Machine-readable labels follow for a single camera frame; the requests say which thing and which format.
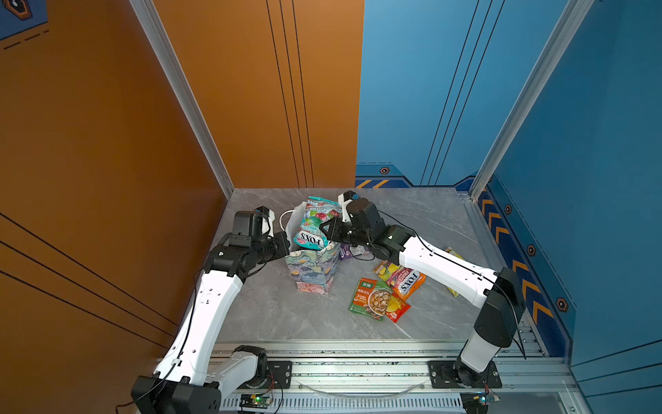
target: metal profile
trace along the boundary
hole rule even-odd
[[[569,0],[568,4],[566,4],[520,95],[517,97],[506,121],[496,136],[492,148],[487,153],[481,169],[478,171],[473,184],[471,184],[471,188],[469,189],[471,200],[478,200],[483,188],[485,188],[490,177],[497,170],[499,162],[501,162],[504,154],[506,154],[510,143],[520,130],[524,119],[529,115],[531,108],[534,106],[552,72],[554,72],[565,49],[567,49],[568,44],[570,44],[582,21],[584,21],[584,17],[591,8],[593,1]]]
[[[142,30],[150,41],[152,49],[154,49],[154,54],[159,60],[168,82],[170,82],[172,90],[175,92],[175,96],[186,115],[186,119],[188,119],[191,125],[195,137],[205,157],[207,157],[207,162],[220,188],[223,190],[225,198],[230,199],[234,191],[234,185],[232,184],[228,170],[225,168],[223,159],[220,157],[207,122],[205,122],[205,117],[195,100],[189,81],[186,79],[181,64],[179,64],[175,49],[172,47],[172,43],[170,43],[170,39],[167,36],[166,29],[161,22],[161,18],[159,18],[154,3],[152,0],[129,1],[138,17],[138,21],[140,21]]]

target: black stripe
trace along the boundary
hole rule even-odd
[[[306,176],[306,163],[303,161],[303,144],[301,143],[301,129],[299,128],[299,112],[297,111],[297,98],[294,96],[294,81],[292,80],[292,65],[289,61],[289,47],[287,45],[287,34],[285,33],[285,17],[283,16],[283,2],[278,0],[281,6],[281,19],[283,20],[283,36],[285,37],[285,53],[287,53],[287,68],[290,71],[290,85],[292,86],[292,101],[294,102],[294,115],[297,119],[297,134],[299,136],[299,150],[301,151],[301,167],[303,168],[303,181],[308,187],[308,177]]]
[[[6,220],[12,222],[12,224],[14,224],[14,225],[20,227],[23,231],[25,231],[26,233],[28,233],[30,236],[36,238],[36,239],[39,240],[40,242],[44,243],[46,246],[48,246],[48,247],[50,247],[51,249],[55,250],[56,252],[60,253],[62,256],[66,257],[67,259],[71,260],[72,262],[76,263],[78,266],[81,266],[83,269],[85,269],[85,270],[87,270],[88,272],[92,273],[94,276],[97,276],[99,279],[101,279],[101,280],[103,280],[104,282],[106,282],[107,284],[113,286],[115,289],[119,290],[119,291],[122,292],[123,294],[129,296],[131,299],[135,300],[135,301],[138,302],[139,304],[145,306],[147,309],[151,310],[151,311],[154,312],[155,314],[157,314],[157,315],[159,315],[160,317],[164,318],[166,321],[170,322],[171,324],[173,324],[173,325],[175,325],[175,326],[179,326],[178,324],[174,323],[173,321],[171,321],[171,320],[168,319],[167,317],[165,317],[165,316],[163,316],[162,314],[158,313],[157,311],[155,311],[155,310],[152,309],[151,307],[147,306],[145,303],[141,302],[140,300],[138,300],[138,299],[135,298],[134,296],[130,295],[130,294],[127,293],[125,290],[122,290],[120,287],[118,287],[117,285],[113,284],[111,281],[109,281],[109,280],[107,280],[107,279],[105,279],[105,278],[102,278],[97,272],[94,272],[92,269],[90,269],[90,268],[88,268],[87,266],[83,265],[81,262],[79,262],[79,261],[77,261],[76,259],[72,258],[71,256],[69,256],[68,254],[66,254],[65,252],[63,252],[62,250],[60,250],[59,248],[53,246],[53,245],[50,244],[49,242],[45,241],[43,238],[37,236],[36,234],[34,234],[33,232],[29,231],[29,230],[26,229],[25,227],[21,226],[20,224],[18,224],[18,223],[15,222],[14,220],[10,219],[10,218],[7,217],[6,215],[0,213],[0,216],[4,217]]]
[[[28,256],[27,254],[21,252],[19,249],[14,248],[14,247],[8,245],[7,243],[3,242],[2,240],[0,240],[0,244],[2,244],[3,246],[5,246],[5,247],[7,247],[7,248],[10,248],[11,250],[14,250],[16,253],[20,254],[21,256],[23,256],[23,257],[25,257],[25,258],[28,258],[29,260],[32,260],[34,263],[37,263],[39,266],[42,266],[43,268],[50,270],[51,272],[55,273],[56,275],[60,276],[61,278],[65,279],[65,280],[68,280],[69,282],[71,282],[71,283],[73,283],[74,285],[80,287],[81,289],[84,289],[85,291],[88,291],[89,293],[92,293],[94,296],[98,297],[99,299],[102,299],[102,300],[104,300],[104,301],[110,303],[111,305],[115,306],[116,308],[122,309],[124,312],[128,313],[129,315],[131,315],[131,316],[133,316],[133,317],[136,317],[136,318],[140,319],[141,321],[145,322],[147,325],[150,325],[151,327],[157,328],[159,331],[161,331],[161,332],[163,332],[164,334],[167,334],[167,335],[169,335],[169,336],[172,336],[173,338],[175,337],[174,335],[172,335],[172,334],[170,334],[170,333],[164,331],[163,329],[157,327],[156,325],[147,322],[146,320],[144,320],[143,318],[139,317],[138,315],[136,315],[136,314],[134,314],[134,313],[131,313],[130,311],[127,311],[126,309],[124,309],[124,308],[121,307],[120,305],[117,305],[116,303],[113,303],[112,301],[109,301],[108,299],[106,299],[105,297],[99,295],[98,293],[95,293],[95,292],[91,291],[90,289],[87,289],[85,286],[83,286],[83,285],[81,285],[81,284],[79,284],[79,283],[77,283],[77,282],[75,282],[75,281],[69,279],[69,278],[66,277],[65,275],[63,275],[63,274],[61,274],[61,273],[59,273],[59,272],[57,272],[57,271],[51,269],[51,268],[48,267],[47,265],[45,265],[45,264],[43,264],[42,262],[38,261],[37,259],[34,259],[34,258]]]
[[[611,354],[607,354],[607,355],[599,356],[598,358],[593,358],[592,360],[588,360],[588,361],[584,361],[584,362],[579,362],[578,364],[570,365],[570,366],[571,366],[571,367],[575,367],[575,366],[580,366],[580,365],[583,365],[583,364],[588,364],[589,362],[593,362],[593,361],[601,360],[601,359],[603,359],[603,358],[607,358],[607,357],[609,357],[609,356],[614,356],[614,355],[622,354],[623,352],[627,352],[627,351],[631,351],[631,350],[635,350],[635,349],[643,348],[643,347],[645,347],[645,346],[649,346],[649,345],[652,345],[652,344],[657,344],[658,342],[662,342],[662,339],[654,340],[654,341],[649,342],[649,343],[647,343],[647,344],[641,344],[641,345],[633,346],[633,347],[628,348],[628,349],[623,349],[622,351],[613,352],[613,353],[611,353]]]
[[[437,134],[439,133],[439,127],[442,124],[442,119],[444,118],[444,112],[446,111],[446,105],[448,105],[448,98],[451,96],[451,90],[453,89],[453,84],[455,83],[455,76],[457,75],[457,69],[459,68],[459,63],[462,60],[462,55],[464,54],[464,48],[467,46],[467,39],[469,38],[469,33],[471,32],[471,26],[473,25],[473,19],[476,17],[476,10],[478,10],[478,4],[481,0],[476,2],[476,7],[473,10],[473,16],[471,16],[471,22],[469,23],[469,28],[467,29],[467,36],[464,38],[464,44],[462,45],[462,51],[459,53],[459,58],[457,59],[457,65],[455,66],[455,73],[453,74],[453,80],[451,80],[451,86],[448,88],[448,95],[446,95],[446,102],[444,102],[444,109],[442,109],[442,116],[439,117],[439,123],[437,124],[437,131],[434,133],[434,139],[432,140],[432,145],[430,147],[430,153],[428,154],[428,160],[425,162],[425,168],[423,168],[423,175],[420,177],[420,185],[423,185],[423,179],[425,178],[425,171],[428,169],[428,164],[430,163],[430,157],[432,157],[432,150],[434,149],[434,143],[437,141]]]
[[[46,23],[48,23],[48,21],[45,21],[45,22],[43,22],[43,23],[39,23],[39,24],[36,25],[36,26],[32,26],[32,27],[28,27],[28,28],[24,28],[24,29],[21,30],[20,32],[15,32],[15,33],[9,34],[9,35],[7,35],[7,36],[5,36],[5,37],[3,37],[3,38],[0,38],[0,40],[5,40],[5,39],[10,38],[10,37],[12,37],[12,36],[16,36],[18,33],[23,33],[23,32],[26,32],[26,31],[28,31],[28,30],[30,30],[30,29],[34,29],[35,27],[43,26],[43,25],[45,25]]]
[[[434,180],[434,184],[437,184],[437,181],[439,180],[439,176],[442,174],[442,168],[444,167],[444,163],[446,162],[446,157],[448,157],[448,151],[451,149],[451,145],[453,144],[453,138],[455,138],[455,133],[457,132],[457,126],[459,125],[460,120],[462,119],[462,114],[464,114],[464,108],[467,107],[467,102],[469,100],[469,96],[471,95],[471,90],[473,89],[473,84],[476,82],[476,78],[478,77],[478,71],[481,69],[481,65],[483,64],[483,58],[485,58],[485,52],[487,52],[487,47],[490,45],[490,40],[492,40],[492,35],[495,32],[495,28],[497,27],[497,22],[498,18],[501,16],[501,11],[503,10],[503,5],[506,3],[506,0],[503,0],[503,3],[501,3],[501,8],[498,10],[498,14],[496,15],[496,20],[495,20],[495,25],[492,26],[492,32],[490,33],[490,37],[487,39],[487,44],[485,45],[485,50],[483,51],[483,55],[481,56],[481,61],[478,63],[478,68],[476,69],[476,74],[473,76],[473,81],[471,81],[471,87],[469,88],[469,93],[467,94],[467,99],[464,101],[464,105],[462,106],[462,112],[459,113],[459,117],[457,118],[457,123],[455,124],[455,129],[453,129],[453,134],[451,135],[451,140],[448,143],[448,148],[446,148],[446,154],[444,155],[444,161],[442,161],[442,166],[439,167],[439,172],[437,173],[437,178]]]
[[[281,66],[278,63],[278,52],[276,52],[276,37],[273,35],[273,24],[271,23],[271,13],[269,12],[269,0],[264,0],[267,4],[267,16],[269,16],[269,27],[271,28],[271,39],[273,41],[273,53],[276,56],[276,68],[278,68],[278,79],[281,81],[281,93],[283,94],[283,106],[285,108],[285,120],[287,121],[287,132],[290,136],[290,146],[292,147],[292,162],[294,163],[294,172],[297,175],[297,185],[301,188],[301,182],[299,182],[299,171],[297,169],[297,158],[294,156],[294,143],[292,142],[292,131],[289,127],[289,117],[287,116],[287,105],[285,104],[285,90],[283,89],[283,78],[281,77]]]
[[[478,32],[478,38],[476,39],[476,44],[473,45],[473,52],[471,53],[471,58],[469,59],[469,64],[467,65],[467,71],[464,73],[464,78],[462,79],[462,84],[459,86],[459,92],[457,92],[457,99],[455,99],[455,105],[453,105],[453,111],[451,116],[448,118],[448,124],[446,125],[446,131],[444,132],[444,137],[442,139],[442,144],[439,146],[439,152],[437,152],[437,158],[434,159],[434,164],[432,164],[432,171],[430,172],[430,178],[428,179],[428,185],[432,181],[432,174],[434,173],[434,168],[437,166],[437,161],[439,160],[439,155],[442,153],[442,148],[444,147],[444,141],[446,140],[446,134],[448,133],[448,128],[451,125],[453,120],[453,115],[455,114],[455,108],[457,107],[457,102],[459,101],[459,96],[462,94],[462,88],[464,87],[464,82],[467,80],[467,75],[469,74],[469,69],[471,69],[471,62],[473,61],[473,55],[476,53],[476,48],[478,47],[478,42],[481,39],[483,34],[483,28],[485,27],[485,22],[487,22],[487,16],[490,14],[490,9],[492,8],[492,2],[490,0],[490,5],[487,7],[487,13],[485,13],[485,18],[483,19],[483,24],[481,25],[481,30]]]
[[[584,381],[591,381],[591,380],[597,380],[598,378],[604,378],[604,377],[610,377],[612,375],[618,375],[618,374],[625,374],[626,372],[632,372],[632,371],[638,371],[638,370],[643,370],[646,368],[652,368],[654,366],[662,365],[662,362],[658,362],[656,364],[651,364],[651,365],[646,365],[646,366],[640,366],[639,368],[630,368],[629,370],[624,370],[624,371],[619,371],[619,372],[613,372],[611,374],[605,374],[605,375],[600,375],[597,377],[593,378],[587,378],[585,380],[577,381],[577,382],[584,382]]]
[[[294,34],[297,37],[297,54],[299,55],[299,74],[301,75],[301,96],[303,96],[303,115],[306,119],[306,136],[308,138],[308,157],[310,158],[310,176],[312,186],[315,187],[315,174],[312,168],[312,150],[310,149],[310,131],[308,130],[308,111],[306,110],[306,94],[303,91],[303,70],[301,69],[301,51],[299,50],[299,32],[297,31],[297,14],[294,11],[294,0],[292,0],[292,15],[294,16]]]
[[[163,345],[161,345],[161,344],[158,343],[158,342],[154,342],[154,341],[152,341],[152,340],[149,339],[149,338],[146,338],[146,337],[144,337],[144,336],[142,336],[142,335],[140,335],[140,334],[138,334],[138,333],[135,333],[134,331],[130,331],[130,330],[128,330],[127,328],[124,328],[124,327],[122,327],[122,326],[116,324],[115,322],[111,322],[111,321],[109,321],[108,319],[106,319],[106,318],[104,318],[104,317],[100,317],[100,316],[98,316],[97,314],[92,313],[92,312],[90,312],[90,311],[88,311],[88,310],[86,310],[86,309],[83,309],[82,307],[80,307],[80,306],[78,306],[78,305],[74,305],[73,303],[71,303],[71,302],[69,302],[69,301],[66,301],[66,300],[62,299],[61,297],[55,296],[55,295],[52,294],[52,293],[48,293],[47,291],[45,291],[45,290],[43,290],[43,289],[40,289],[40,288],[36,287],[35,285],[29,284],[28,282],[26,282],[26,281],[24,281],[24,280],[21,280],[21,279],[17,278],[16,276],[12,276],[12,275],[10,275],[9,273],[4,272],[3,270],[0,270],[0,273],[2,273],[3,275],[7,276],[8,278],[14,279],[14,280],[17,281],[17,282],[21,282],[21,283],[24,284],[25,286],[29,286],[29,287],[31,287],[32,289],[35,289],[35,290],[40,291],[41,293],[45,293],[46,295],[48,295],[48,296],[50,296],[50,297],[53,297],[53,298],[57,299],[58,301],[64,302],[64,303],[66,303],[66,304],[69,305],[69,306],[75,307],[76,309],[79,309],[79,310],[81,310],[81,311],[87,313],[88,315],[92,315],[92,316],[94,316],[94,317],[96,317],[96,318],[99,318],[100,320],[102,320],[102,321],[104,321],[104,322],[108,322],[108,323],[110,323],[111,325],[118,327],[119,329],[123,329],[124,331],[126,331],[126,332],[128,332],[128,333],[132,333],[132,334],[134,334],[134,335],[136,335],[136,336],[138,336],[138,337],[140,337],[140,338],[143,338],[144,340],[148,340],[148,341],[150,341],[152,344],[155,344],[155,345],[158,345],[158,346],[160,346],[160,347],[162,347],[162,348],[167,349],[167,346],[163,346]]]
[[[7,50],[9,48],[12,48],[12,47],[16,46],[17,44],[21,44],[21,42],[16,42],[14,44],[10,44],[9,46],[4,47],[3,50]]]
[[[600,393],[600,394],[585,395],[585,397],[586,398],[599,397],[601,395],[618,394],[620,392],[639,391],[640,389],[649,389],[649,388],[658,388],[658,387],[662,387],[662,384],[657,384],[657,385],[654,385],[654,386],[647,386],[647,387],[639,387],[639,388],[621,389],[620,391],[603,392],[603,393]]]

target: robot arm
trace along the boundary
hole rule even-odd
[[[138,377],[131,390],[142,414],[218,413],[222,395],[244,382],[258,386],[265,380],[266,351],[240,346],[216,369],[218,381],[205,383],[218,332],[244,281],[255,274],[250,271],[289,253],[285,232],[273,233],[273,220],[265,207],[237,212],[232,233],[208,253],[173,344],[154,374]]]
[[[412,229],[387,226],[376,206],[353,191],[341,194],[338,202],[342,219],[335,217],[320,226],[329,240],[367,246],[376,257],[425,273],[481,309],[453,375],[464,386],[483,386],[488,364],[499,349],[510,346],[524,314],[518,276],[508,268],[496,272],[452,256]]]
[[[488,364],[500,348],[510,346],[524,312],[517,275],[508,268],[496,272],[468,263],[430,245],[411,229],[387,226],[376,206],[352,191],[338,201],[342,218],[320,225],[328,240],[367,246],[376,257],[425,273],[481,308],[452,370],[457,383],[481,388]],[[134,383],[131,395],[142,414],[217,413],[222,395],[244,382],[259,385],[265,380],[266,351],[240,346],[217,368],[218,381],[205,382],[214,342],[246,278],[257,272],[251,273],[256,265],[289,253],[285,232],[273,233],[273,219],[273,212],[265,207],[237,212],[232,233],[208,253],[173,344],[152,376],[140,376]]]

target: black cable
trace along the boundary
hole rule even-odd
[[[131,401],[130,403],[125,403],[125,404],[118,404],[118,405],[116,405],[116,406],[115,406],[115,414],[120,414],[119,409],[120,409],[121,407],[128,407],[129,405],[135,404],[136,401],[138,401],[139,399],[143,398],[145,395],[148,395],[150,392],[154,391],[158,386],[160,386],[160,385],[166,380],[167,376],[170,375],[170,373],[172,372],[172,370],[175,369],[175,366],[176,366],[176,365],[173,364],[173,366],[170,367],[170,371],[167,372],[167,374],[163,377],[163,379],[162,379],[161,381],[159,381],[154,387],[150,388],[149,391],[147,391],[146,393],[142,394],[140,397],[134,399],[134,400]]]
[[[281,385],[280,381],[276,381],[276,384],[278,384],[278,386],[281,388],[281,401],[278,401],[278,408],[273,412],[273,414],[276,414],[278,410],[281,409],[281,404],[283,404],[283,399],[285,398],[285,394],[283,393],[283,386]]]
[[[179,354],[177,355],[177,359],[179,359],[179,357],[184,353],[184,346],[186,346],[186,341],[189,339],[189,332],[191,332],[191,324],[193,323],[193,313],[195,312],[195,302],[198,300],[198,282],[200,280],[200,277],[198,276],[198,278],[196,278],[195,275],[199,274],[202,271],[203,270],[200,269],[200,270],[198,270],[197,272],[195,272],[193,274],[193,280],[195,281],[195,283],[193,284],[193,289],[195,289],[195,290],[193,291],[193,302],[191,304],[191,317],[189,318],[189,326],[186,328],[186,335],[184,336],[184,341],[181,343],[181,348],[179,349]],[[128,407],[129,405],[135,404],[136,401],[143,398],[145,395],[148,395],[150,392],[154,391],[159,385],[161,385],[167,379],[167,377],[172,373],[172,371],[175,369],[176,366],[177,366],[177,364],[172,364],[172,367],[170,367],[170,370],[163,377],[163,379],[161,381],[159,381],[159,383],[156,384],[154,387],[152,387],[149,391],[142,394],[140,397],[132,400],[131,402],[116,405],[115,406],[115,414],[119,414],[118,408]]]
[[[361,261],[363,261],[363,262],[372,262],[374,259],[377,258],[377,257],[375,256],[375,254],[373,253],[373,258],[372,258],[372,259],[361,259],[361,258],[359,258],[359,257],[354,256],[354,255],[352,254],[352,251],[351,251],[351,250],[350,250],[350,256],[353,257],[353,258],[355,258],[356,260],[361,260]]]
[[[457,264],[457,265],[458,265],[459,267],[461,267],[461,268],[464,268],[464,269],[466,269],[466,270],[469,270],[470,272],[473,272],[473,273],[477,274],[477,275],[480,276],[481,278],[484,278],[484,279],[487,280],[488,282],[491,282],[491,283],[492,283],[492,287],[496,287],[497,289],[499,289],[499,290],[501,291],[501,293],[503,294],[503,296],[504,296],[504,297],[506,298],[506,300],[508,301],[508,304],[510,305],[510,309],[512,310],[512,316],[515,318],[515,322],[516,322],[516,324],[517,324],[517,336],[518,336],[518,338],[520,339],[520,342],[522,342],[522,335],[520,334],[520,326],[519,326],[519,324],[517,323],[517,312],[515,312],[515,306],[513,306],[512,302],[510,301],[510,298],[508,297],[508,295],[506,294],[506,292],[504,292],[504,290],[501,289],[501,287],[500,287],[499,285],[497,285],[496,282],[493,282],[492,280],[486,278],[485,276],[483,276],[482,274],[476,272],[475,270],[469,269],[469,268],[466,267],[466,266],[462,266],[461,264],[457,263],[455,260],[450,260],[449,258],[444,257],[444,256],[442,256],[441,254],[438,254],[437,252],[434,252],[431,248],[429,248],[429,247],[425,244],[425,242],[420,238],[420,236],[418,236],[418,232],[416,232],[416,230],[412,229],[411,227],[405,226],[405,225],[402,224],[398,219],[396,219],[395,217],[393,217],[392,215],[390,215],[390,214],[388,214],[388,213],[384,213],[382,210],[377,210],[377,211],[380,212],[380,213],[382,213],[382,214],[384,214],[384,215],[386,215],[386,216],[388,216],[388,217],[390,217],[390,218],[392,218],[392,219],[395,220],[400,226],[402,226],[402,227],[406,227],[407,229],[409,229],[409,230],[411,230],[412,232],[414,232],[414,234],[416,235],[416,237],[418,237],[418,240],[421,242],[421,244],[422,244],[423,246],[425,246],[425,248],[427,248],[427,249],[430,251],[430,253],[435,254],[435,255],[439,256],[440,258],[444,258],[444,259],[448,260],[448,261],[451,262],[451,263]],[[522,353],[522,356],[524,357],[524,359],[526,359],[526,353],[524,352],[524,347],[521,346],[520,344],[518,344],[517,341],[516,341],[514,338],[512,339],[512,341],[515,342],[515,345],[517,345],[517,347],[520,349],[520,352]]]
[[[392,219],[395,220],[400,226],[405,227],[405,228],[411,230],[412,232],[414,232],[414,235],[418,238],[418,241],[420,241],[420,243],[423,245],[423,247],[425,247],[426,249],[428,249],[428,251],[429,251],[430,253],[435,254],[436,256],[439,256],[439,257],[442,258],[442,259],[448,260],[449,262],[451,262],[451,263],[453,263],[453,264],[456,264],[456,265],[458,265],[459,267],[461,267],[461,268],[463,268],[463,269],[465,269],[465,270],[469,270],[471,273],[477,274],[480,278],[483,278],[483,277],[484,277],[484,276],[483,276],[482,274],[480,274],[479,272],[476,272],[475,270],[469,269],[467,266],[463,266],[463,265],[461,265],[460,263],[457,263],[455,260],[452,260],[452,259],[449,259],[449,258],[447,258],[447,257],[445,257],[445,256],[442,256],[441,254],[439,254],[439,253],[435,252],[434,250],[432,250],[427,244],[425,244],[425,242],[423,241],[423,239],[420,238],[420,236],[418,235],[418,232],[417,232],[416,230],[412,229],[411,227],[405,226],[404,224],[402,224],[402,222],[400,222],[398,219],[396,219],[396,218],[393,217],[392,215],[390,215],[390,214],[388,214],[388,213],[384,213],[382,210],[377,210],[377,211],[380,212],[380,213],[382,213],[382,214],[384,214],[384,215],[386,215],[386,216],[388,216],[388,217],[390,217],[390,218],[392,218]]]
[[[264,266],[266,266],[266,265],[267,265],[267,264],[265,263],[265,264],[262,265],[261,268],[257,269],[255,272],[249,273],[248,276],[247,276],[247,278],[249,278],[249,277],[251,277],[251,276],[257,274],[260,270],[264,269]]]

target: wire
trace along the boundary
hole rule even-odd
[[[136,401],[138,401],[139,399],[143,398],[145,395],[148,395],[150,392],[154,391],[158,386],[160,386],[160,385],[166,380],[167,376],[170,375],[170,373],[172,372],[172,370],[175,369],[175,367],[176,367],[176,365],[175,365],[175,364],[172,364],[172,366],[170,367],[170,371],[167,372],[167,374],[163,377],[163,379],[162,379],[161,381],[159,381],[154,387],[150,388],[149,391],[147,391],[146,393],[142,394],[140,397],[138,397],[138,398],[132,400],[130,403],[125,403],[125,404],[118,404],[118,405],[116,405],[116,406],[115,406],[115,414],[119,414],[119,413],[120,413],[120,412],[119,412],[119,408],[121,408],[121,407],[128,407],[129,405],[135,404]]]
[[[457,263],[455,260],[452,260],[452,259],[449,259],[449,258],[447,258],[447,257],[445,257],[445,256],[442,256],[441,254],[439,254],[439,253],[435,252],[434,250],[432,250],[427,244],[425,244],[425,242],[423,241],[423,239],[420,238],[420,236],[418,235],[418,232],[417,232],[416,230],[412,229],[411,227],[405,226],[404,224],[402,224],[401,221],[399,221],[398,219],[396,219],[395,217],[393,217],[392,215],[390,215],[390,214],[388,214],[388,213],[384,213],[382,210],[377,210],[377,211],[380,212],[380,213],[382,213],[382,214],[384,214],[384,215],[386,215],[386,216],[388,216],[388,217],[390,217],[390,218],[392,218],[392,219],[395,220],[400,226],[405,227],[405,228],[407,228],[407,229],[413,231],[413,232],[414,232],[414,235],[418,238],[418,241],[420,241],[420,243],[423,245],[423,247],[425,247],[426,249],[428,249],[428,251],[429,251],[430,253],[435,254],[436,256],[439,256],[439,257],[442,258],[442,259],[446,259],[446,260],[448,260],[449,262],[451,262],[451,263],[453,263],[453,264],[456,264],[456,265],[458,265],[459,267],[461,267],[461,268],[463,268],[463,269],[465,269],[465,270],[469,270],[471,273],[477,274],[480,278],[484,278],[484,276],[483,276],[482,274],[480,274],[479,272],[476,272],[476,271],[473,270],[473,269],[469,269],[467,266],[463,266],[463,265],[461,265],[460,263]]]
[[[515,322],[516,322],[516,325],[517,325],[517,337],[520,339],[520,342],[522,342],[522,335],[520,334],[520,327],[519,327],[519,324],[517,323],[517,312],[515,312],[515,306],[513,306],[512,302],[510,301],[510,298],[508,297],[508,295],[506,294],[506,292],[505,292],[503,289],[501,289],[501,287],[500,287],[499,285],[497,285],[497,283],[496,283],[495,281],[492,281],[492,280],[490,280],[489,278],[486,278],[484,275],[482,275],[482,274],[476,272],[475,270],[469,269],[469,268],[466,267],[466,266],[462,266],[460,263],[457,263],[455,260],[451,260],[451,259],[449,259],[449,258],[447,258],[447,257],[445,257],[445,256],[442,256],[441,254],[438,254],[437,252],[434,252],[430,247],[428,247],[427,244],[425,244],[425,242],[423,241],[423,239],[421,239],[420,236],[418,236],[418,232],[416,232],[416,230],[412,229],[411,227],[405,226],[405,225],[402,224],[402,222],[400,222],[398,219],[396,219],[395,217],[393,217],[392,215],[390,215],[390,214],[388,214],[388,213],[383,212],[382,210],[377,210],[377,211],[380,212],[380,213],[382,213],[382,214],[384,214],[384,215],[386,215],[386,216],[388,216],[388,217],[390,217],[390,218],[392,218],[392,219],[395,220],[400,226],[402,226],[402,227],[406,227],[407,229],[409,229],[409,230],[411,230],[412,232],[414,232],[414,234],[416,235],[416,237],[418,237],[418,241],[420,241],[421,244],[422,244],[425,248],[427,248],[427,249],[430,251],[430,253],[435,254],[435,255],[439,256],[440,258],[444,258],[444,259],[448,260],[448,261],[451,262],[451,263],[457,264],[457,265],[460,266],[461,268],[464,268],[464,269],[466,269],[466,270],[469,270],[470,272],[473,272],[473,273],[477,274],[477,275],[480,276],[481,278],[484,278],[484,279],[487,280],[488,282],[491,282],[491,283],[492,283],[492,287],[495,287],[495,288],[499,289],[499,290],[501,291],[501,293],[503,294],[503,296],[504,296],[504,297],[506,298],[506,300],[508,301],[508,304],[510,305],[510,310],[512,310],[512,316],[515,318]],[[524,347],[523,347],[522,345],[520,345],[520,344],[515,340],[515,338],[513,338],[512,341],[515,342],[515,345],[517,345],[517,347],[520,349],[520,352],[522,353],[522,356],[523,356],[524,359],[526,360],[526,353],[524,352]]]
[[[352,254],[352,251],[351,251],[351,250],[350,250],[350,256],[353,257],[353,258],[355,258],[356,260],[361,260],[362,262],[372,262],[374,259],[377,258],[377,257],[375,256],[375,254],[373,253],[373,258],[372,258],[372,259],[361,259],[360,257],[354,256],[354,255]]]
[[[281,405],[283,404],[283,400],[285,398],[285,395],[284,395],[285,393],[283,393],[283,386],[281,385],[281,383],[279,381],[276,381],[276,384],[278,384],[278,386],[281,388],[281,401],[278,401],[278,408],[276,409],[276,411],[273,412],[273,414],[276,414],[278,412],[278,410],[281,409]]]
[[[398,397],[402,397],[406,394],[409,394],[412,390],[414,390],[416,388],[419,388],[421,385],[424,385],[424,384],[425,383],[422,382],[420,384],[416,384],[415,386],[410,386],[409,388],[407,388],[403,391],[400,391],[400,392],[396,392],[396,393],[392,393],[392,394],[382,394],[382,395],[375,395],[375,394],[353,394],[352,395],[352,394],[327,392],[327,391],[322,391],[322,390],[319,390],[319,389],[314,389],[312,387],[308,387],[307,385],[302,384],[302,383],[299,383],[299,387],[308,388],[312,392],[314,392],[318,395],[321,395],[322,397],[340,397],[340,398],[357,399],[357,398],[363,398],[364,396],[367,396],[367,397],[370,397],[370,398],[373,398],[373,399],[396,399]]]
[[[202,269],[198,270],[197,272],[195,272],[193,274],[193,280],[195,281],[195,283],[193,284],[193,289],[195,289],[195,290],[193,291],[193,303],[191,304],[191,317],[189,318],[189,325],[186,328],[186,335],[184,336],[184,341],[181,343],[181,348],[179,350],[179,354],[177,355],[177,359],[179,359],[179,357],[184,353],[184,346],[186,345],[186,341],[189,339],[189,332],[191,331],[191,324],[193,323],[193,312],[195,312],[195,302],[198,299],[198,281],[200,280],[200,276],[198,276],[198,278],[196,278],[195,275],[199,275],[200,272],[202,272]],[[136,401],[143,398],[145,395],[148,395],[150,392],[154,391],[158,386],[160,386],[168,378],[168,376],[172,373],[172,371],[175,369],[176,366],[177,366],[177,364],[172,364],[172,366],[170,367],[170,370],[163,377],[163,379],[161,381],[159,381],[158,384],[156,384],[154,387],[152,387],[149,391],[142,394],[140,397],[132,400],[129,403],[116,405],[115,406],[115,414],[119,414],[118,409],[120,407],[128,407],[129,405],[135,404]],[[156,396],[158,396],[158,394],[161,393],[162,390],[163,390],[163,388],[159,390],[159,392],[156,394]]]
[[[281,217],[278,219],[278,224],[281,225],[281,230],[282,231],[285,231],[285,229],[283,228],[283,216],[286,215],[287,213],[294,213],[294,210],[287,210],[286,212],[281,214]]]

